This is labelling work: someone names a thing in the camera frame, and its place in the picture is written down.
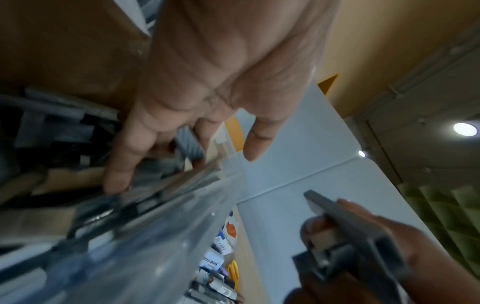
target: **pile of metal parts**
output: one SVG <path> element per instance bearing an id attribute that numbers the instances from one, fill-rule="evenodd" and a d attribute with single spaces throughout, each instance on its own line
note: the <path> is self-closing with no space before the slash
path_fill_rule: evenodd
<path id="1" fill-rule="evenodd" d="M 0 95 L 1 303 L 61 297 L 98 271 L 93 265 L 105 253 L 89 252 L 134 235 L 168 203 L 221 179 L 218 159 L 185 172 L 187 158 L 205 158 L 187 127 L 168 157 L 138 166 L 128 191 L 105 195 L 105 164 L 121 127 L 116 110 L 77 97 L 39 88 Z M 144 246 L 135 241 L 118 254 Z"/>
<path id="2" fill-rule="evenodd" d="M 409 303 L 399 282 L 410 275 L 410 268 L 385 228 L 315 191 L 304 195 L 315 213 L 324 213 L 336 226 L 312 235 L 308 251 L 293 258 L 300 276 L 313 275 L 320 283 L 328 283 L 347 272 L 382 303 Z"/>

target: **ceiling light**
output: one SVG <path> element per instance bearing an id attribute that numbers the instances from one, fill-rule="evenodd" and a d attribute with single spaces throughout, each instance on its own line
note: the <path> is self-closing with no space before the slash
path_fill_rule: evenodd
<path id="1" fill-rule="evenodd" d="M 478 134 L 479 130 L 471 124 L 459 122 L 453 126 L 455 132 L 463 136 L 475 136 Z"/>

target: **yellow object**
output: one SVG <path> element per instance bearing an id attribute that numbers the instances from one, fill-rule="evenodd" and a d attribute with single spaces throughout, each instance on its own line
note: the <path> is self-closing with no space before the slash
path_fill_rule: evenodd
<path id="1" fill-rule="evenodd" d="M 230 274 L 230 279 L 235 282 L 235 291 L 240 292 L 240 272 L 237 261 L 233 260 L 233 262 L 228 265 L 227 270 Z"/>
<path id="2" fill-rule="evenodd" d="M 242 128 L 240 127 L 239 120 L 235 116 L 232 116 L 225 121 L 225 126 L 230 134 L 230 138 L 233 142 L 235 150 L 237 152 L 243 151 L 245 145 L 245 136 Z"/>
<path id="3" fill-rule="evenodd" d="M 330 88 L 334 85 L 335 80 L 338 78 L 338 74 L 333 75 L 332 77 L 328 77 L 327 79 L 318 83 L 320 90 L 326 95 Z"/>

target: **yellow wall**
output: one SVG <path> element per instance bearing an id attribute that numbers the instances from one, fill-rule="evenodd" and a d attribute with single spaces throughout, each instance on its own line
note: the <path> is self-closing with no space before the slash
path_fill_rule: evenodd
<path id="1" fill-rule="evenodd" d="M 480 0 L 343 0 L 317 80 L 340 73 L 328 98 L 343 117 L 480 17 Z"/>

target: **dark skin hand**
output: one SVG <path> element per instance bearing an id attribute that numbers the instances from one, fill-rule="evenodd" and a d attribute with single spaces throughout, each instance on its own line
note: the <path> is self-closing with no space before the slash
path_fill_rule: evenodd
<path id="1" fill-rule="evenodd" d="M 105 192 L 124 191 L 138 163 L 167 149 L 178 127 L 193 125 L 207 147 L 240 108 L 257 117 L 243 153 L 259 158 L 313 79 L 338 4 L 165 0 L 137 101 L 107 165 Z"/>
<path id="2" fill-rule="evenodd" d="M 467 304 L 480 299 L 480 284 L 462 266 L 447 256 L 418 229 L 374 216 L 363 207 L 339 200 L 338 204 L 351 212 L 374 221 L 387 229 L 397 242 L 412 275 L 400 282 L 416 304 Z M 333 224 L 323 217 L 309 220 L 301 230 L 307 246 L 309 237 L 328 229 Z M 349 274 L 340 275 L 327 284 L 309 277 L 301 277 L 301 289 L 294 290 L 285 300 L 287 304 L 380 304 L 370 291 Z"/>

